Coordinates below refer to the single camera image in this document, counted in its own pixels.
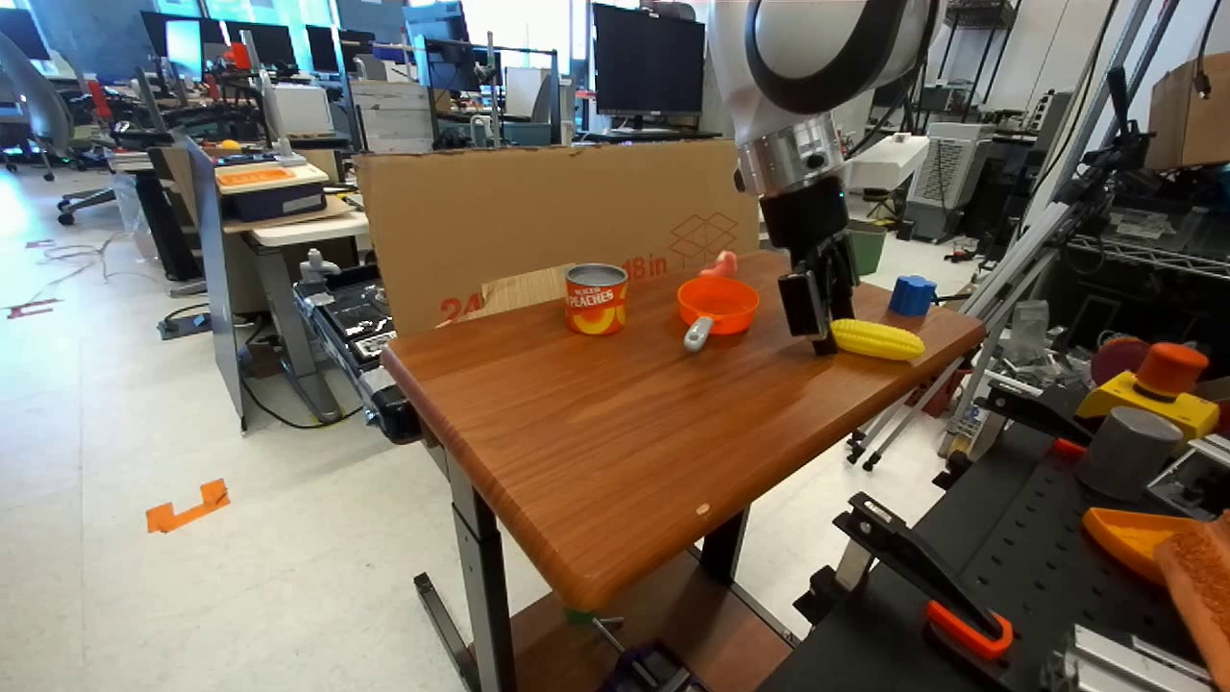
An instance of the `orange clamp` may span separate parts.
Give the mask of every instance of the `orange clamp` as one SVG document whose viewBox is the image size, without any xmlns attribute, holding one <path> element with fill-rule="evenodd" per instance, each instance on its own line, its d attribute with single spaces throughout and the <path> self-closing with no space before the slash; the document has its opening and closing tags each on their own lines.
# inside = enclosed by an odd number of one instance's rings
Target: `orange clamp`
<svg viewBox="0 0 1230 692">
<path fill-rule="evenodd" d="M 1016 644 L 1016 628 L 1001 612 L 996 612 L 1001 637 L 982 635 L 976 628 L 967 628 L 958 612 L 951 612 L 939 601 L 925 601 L 925 621 L 934 621 L 934 632 L 942 632 L 960 648 L 967 648 L 971 658 L 993 660 L 993 664 L 1002 660 L 1006 648 Z"/>
</svg>

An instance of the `floor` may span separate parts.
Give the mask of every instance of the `floor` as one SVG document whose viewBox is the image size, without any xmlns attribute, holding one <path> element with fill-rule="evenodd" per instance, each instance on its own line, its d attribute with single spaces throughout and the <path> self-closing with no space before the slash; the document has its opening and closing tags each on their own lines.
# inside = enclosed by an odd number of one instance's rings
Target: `floor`
<svg viewBox="0 0 1230 692">
<path fill-rule="evenodd" d="M 192 298 L 165 291 L 149 246 L 115 209 L 55 221 L 101 174 L 0 174 L 0 692 L 415 689 L 454 692 L 410 575 L 460 615 L 451 502 L 423 444 L 351 419 L 241 434 L 208 337 L 159 337 Z M 958 291 L 971 264 L 887 243 L 879 271 Z M 755 506 L 742 583 L 797 635 L 806 575 L 843 552 L 830 519 L 857 489 L 914 519 L 942 469 L 919 421 L 876 471 L 824 452 Z M 196 502 L 223 475 L 231 506 L 147 535 L 147 506 Z M 507 542 L 511 606 L 545 592 Z"/>
</svg>

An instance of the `cardboard box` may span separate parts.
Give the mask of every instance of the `cardboard box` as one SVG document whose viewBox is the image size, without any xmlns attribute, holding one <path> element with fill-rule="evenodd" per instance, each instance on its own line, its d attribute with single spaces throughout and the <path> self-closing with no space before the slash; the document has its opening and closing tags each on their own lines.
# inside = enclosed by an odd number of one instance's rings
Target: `cardboard box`
<svg viewBox="0 0 1230 692">
<path fill-rule="evenodd" d="M 559 264 L 639 280 L 756 246 L 730 141 L 359 159 L 400 333 L 563 291 Z"/>
<path fill-rule="evenodd" d="M 1207 52 L 1212 95 L 1196 91 L 1201 61 L 1163 74 L 1149 102 L 1149 170 L 1230 162 L 1230 52 Z"/>
</svg>

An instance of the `wooden table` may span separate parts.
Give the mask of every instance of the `wooden table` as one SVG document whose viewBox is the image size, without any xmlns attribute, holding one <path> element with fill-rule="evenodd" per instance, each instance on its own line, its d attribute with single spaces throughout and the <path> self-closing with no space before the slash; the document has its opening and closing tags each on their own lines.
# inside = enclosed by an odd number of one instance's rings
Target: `wooden table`
<svg viewBox="0 0 1230 692">
<path fill-rule="evenodd" d="M 518 673 L 511 664 L 524 642 L 507 621 L 495 519 L 559 592 L 559 605 L 541 606 L 628 612 L 632 605 L 614 601 L 655 592 L 642 583 L 655 570 L 655 580 L 691 580 L 677 556 L 695 537 L 705 537 L 698 566 L 716 575 L 709 589 L 730 583 L 747 506 L 762 491 L 982 343 L 976 320 L 930 311 L 919 327 L 925 359 L 914 364 L 816 359 L 786 327 L 775 298 L 786 264 L 780 253 L 742 261 L 742 275 L 762 291 L 762 320 L 705 355 L 682 347 L 683 324 L 671 303 L 682 275 L 633 283 L 632 324 L 613 337 L 579 337 L 559 303 L 538 303 L 393 343 L 390 370 L 454 485 L 482 689 L 514 681 L 538 689 L 536 664 Z M 887 291 L 857 287 L 857 315 L 879 320 L 884 303 Z M 764 644 L 771 648 L 764 635 L 750 635 L 750 644 L 728 655 L 755 658 Z M 747 689 L 775 660 L 750 669 Z M 742 689 L 730 669 L 709 683 Z"/>
</svg>

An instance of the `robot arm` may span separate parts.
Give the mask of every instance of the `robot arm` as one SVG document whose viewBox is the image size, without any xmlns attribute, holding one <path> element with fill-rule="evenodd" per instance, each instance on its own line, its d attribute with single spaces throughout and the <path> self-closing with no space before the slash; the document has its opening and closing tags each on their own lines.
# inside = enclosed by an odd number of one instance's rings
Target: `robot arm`
<svg viewBox="0 0 1230 692">
<path fill-rule="evenodd" d="M 911 74 L 939 0 L 719 0 L 711 61 L 734 118 L 739 170 L 762 198 L 770 243 L 792 253 L 780 298 L 792 333 L 830 351 L 851 315 L 855 253 L 843 178 L 806 174 L 797 124 Z"/>
</svg>

